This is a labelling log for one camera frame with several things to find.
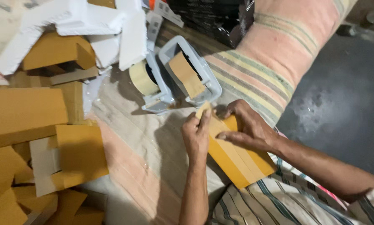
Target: brown paper tape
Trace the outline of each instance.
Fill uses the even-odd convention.
[[[183,83],[190,98],[195,98],[205,90],[198,78],[198,75],[191,68],[185,59],[183,52],[180,51],[173,59],[169,61],[169,66],[177,78]]]
[[[152,95],[159,91],[158,85],[156,85],[148,76],[145,68],[146,63],[147,61],[143,60],[129,69],[131,82],[144,96]]]

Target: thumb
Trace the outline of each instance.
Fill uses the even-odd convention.
[[[238,131],[224,131],[216,136],[217,139],[229,141],[234,145],[251,150],[251,149],[262,149],[262,143],[260,140],[255,140],[251,136],[238,132]]]

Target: concrete floor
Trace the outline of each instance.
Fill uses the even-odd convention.
[[[277,127],[292,140],[374,174],[374,33],[334,35]]]

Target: person's left hand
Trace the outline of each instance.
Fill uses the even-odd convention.
[[[181,127],[190,164],[202,160],[206,162],[209,147],[210,116],[211,111],[206,110],[203,112],[201,120],[199,120],[193,112],[187,117]]]

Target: clear tape roll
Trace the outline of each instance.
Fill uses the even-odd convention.
[[[144,96],[149,96],[160,91],[160,89],[158,85],[156,85],[149,77],[146,64],[147,61],[142,60],[141,62],[133,65],[129,69],[129,75],[131,82],[134,84],[137,90]]]

